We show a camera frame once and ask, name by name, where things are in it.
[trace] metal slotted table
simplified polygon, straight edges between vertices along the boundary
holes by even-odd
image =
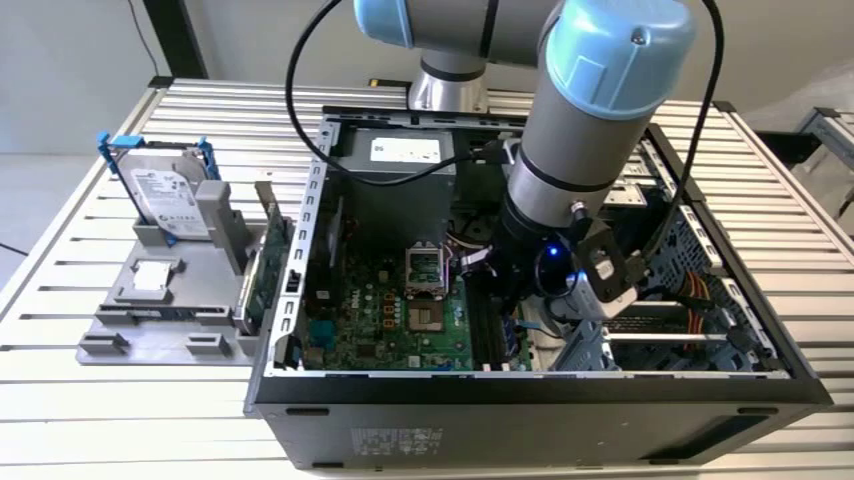
[[[405,108],[397,88],[301,88],[314,134],[323,105]],[[493,93],[491,110],[526,114],[531,95]],[[698,104],[669,102],[654,121],[681,154]],[[271,180],[297,215],[311,156],[275,85],[177,80],[150,88],[119,133],[217,148],[233,203],[263,212]],[[737,113],[713,110],[694,177],[837,406],[704,467],[467,470],[387,478],[586,477],[809,480],[854,478],[854,245]],[[294,473],[262,420],[243,418],[250,368],[80,366],[75,349],[133,244],[134,207],[96,160],[0,293],[0,478],[265,478]],[[306,472],[306,477],[335,472]]]

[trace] wire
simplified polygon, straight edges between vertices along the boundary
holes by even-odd
[[[137,9],[134,8],[134,0],[129,0],[129,7],[131,7],[131,16],[134,17],[134,26],[137,27],[137,34],[139,35],[139,41],[143,43],[143,47],[146,48],[146,53],[149,54],[149,58],[151,59],[151,64],[155,67],[155,75],[161,76],[161,69],[158,68],[158,62],[155,60],[155,56],[151,53],[151,48],[149,48],[149,42],[146,42],[146,37],[143,36],[143,30],[139,28],[139,20],[137,19]]]
[[[712,25],[716,32],[716,53],[712,63],[712,72],[709,74],[709,83],[706,85],[706,93],[704,95],[704,103],[700,107],[700,115],[697,116],[697,125],[694,126],[694,133],[692,134],[692,143],[689,145],[689,154],[685,158],[685,167],[682,170],[682,176],[680,177],[680,184],[677,185],[677,191],[673,195],[673,201],[670,203],[670,209],[665,216],[665,221],[658,227],[653,238],[648,242],[644,248],[644,258],[649,261],[656,255],[656,252],[662,246],[668,232],[670,231],[670,225],[677,217],[677,211],[680,210],[680,203],[682,202],[682,196],[685,195],[685,189],[688,187],[689,180],[692,178],[692,167],[694,166],[694,157],[697,156],[697,148],[700,146],[700,137],[704,132],[704,126],[706,125],[706,117],[709,116],[709,109],[712,108],[712,99],[716,95],[716,87],[718,86],[718,77],[721,76],[721,67],[724,65],[724,20],[721,18],[721,10],[716,0],[702,0],[706,10],[709,10],[709,16],[712,17]]]
[[[546,330],[543,330],[543,328],[537,325],[537,324],[531,324],[529,322],[521,322],[519,324],[517,324],[517,329],[519,330],[537,330],[539,333],[542,333],[543,335],[546,335],[550,338],[554,338],[556,340],[564,340],[564,337],[554,335],[551,333],[549,333]]]
[[[565,316],[561,316],[556,313],[556,311],[551,309],[551,304],[554,303],[554,301],[558,300],[557,298],[546,298],[543,299],[543,307],[546,308],[546,315],[549,316],[550,319],[553,319],[556,322],[561,323],[561,324],[568,324],[576,321],[580,321],[581,318],[568,318]],[[573,306],[570,306],[570,303],[566,303],[568,308],[570,308],[576,313],[578,313],[578,310],[576,310],[576,308]]]
[[[26,256],[26,257],[27,257],[27,256],[30,256],[30,252],[26,252],[24,250],[19,250],[18,248],[15,248],[15,247],[12,247],[12,246],[7,245],[6,243],[0,243],[0,248],[4,248],[4,249],[7,249],[10,252],[18,253],[19,255],[23,255],[23,256]]]
[[[306,134],[306,130],[303,130],[303,124],[299,122],[299,119],[297,118],[297,107],[294,106],[294,77],[297,75],[297,64],[299,63],[299,57],[303,54],[303,49],[306,48],[306,43],[311,38],[311,34],[314,33],[315,29],[318,28],[318,25],[321,25],[321,22],[323,21],[323,19],[326,18],[326,16],[333,11],[333,9],[338,6],[339,3],[342,3],[342,0],[329,0],[323,4],[323,6],[321,7],[321,10],[318,10],[314,17],[311,17],[311,20],[306,25],[306,29],[303,30],[303,33],[301,34],[299,39],[297,40],[297,45],[294,45],[291,59],[289,60],[287,74],[285,77],[285,106],[289,111],[289,118],[291,119],[291,125],[294,126],[294,130],[297,131],[297,135],[299,136],[301,140],[309,147],[309,150],[311,150],[311,152],[315,154],[315,156],[323,163],[326,163],[329,166],[335,168],[351,180],[365,185],[371,185],[375,187],[395,187],[398,185],[403,185],[406,183],[414,182],[415,180],[425,178],[431,173],[438,172],[443,168],[447,168],[459,162],[463,162],[466,160],[473,160],[474,157],[470,152],[466,152],[465,154],[455,155],[451,158],[442,160],[435,165],[431,165],[430,167],[423,169],[421,172],[415,172],[411,175],[406,175],[393,180],[370,180],[362,177],[359,174],[354,173],[353,171],[347,170],[347,168],[345,168],[342,164],[338,163],[338,161],[333,160],[333,158],[330,158],[330,156],[315,145],[314,141],[309,137],[309,134]]]
[[[451,240],[455,244],[458,244],[463,248],[469,248],[470,250],[483,250],[486,248],[486,244],[471,240],[469,237],[461,237],[461,234],[457,232],[451,232],[450,230],[446,232],[446,236],[449,240]]]

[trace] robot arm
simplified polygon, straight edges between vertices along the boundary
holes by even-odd
[[[558,0],[355,0],[354,6],[359,28],[375,40],[535,67],[542,32],[554,24],[560,4]]]
[[[497,63],[539,63],[510,196],[519,212],[547,227],[570,225],[578,202],[596,213],[676,85],[694,40],[685,5],[357,0],[355,13],[362,31],[387,43]],[[467,66],[437,61],[446,71]]]
[[[590,316],[613,316],[608,304],[634,292],[625,280],[632,267],[596,214],[673,91],[696,35],[688,8],[676,0],[357,0],[355,5],[373,38],[542,67],[513,150],[494,254],[485,258],[499,272],[497,290],[510,308],[538,283],[530,272],[539,273],[546,244],[569,238],[578,274],[565,292],[588,297],[577,303],[590,305]],[[590,255],[578,256],[582,251],[604,255],[592,261]]]

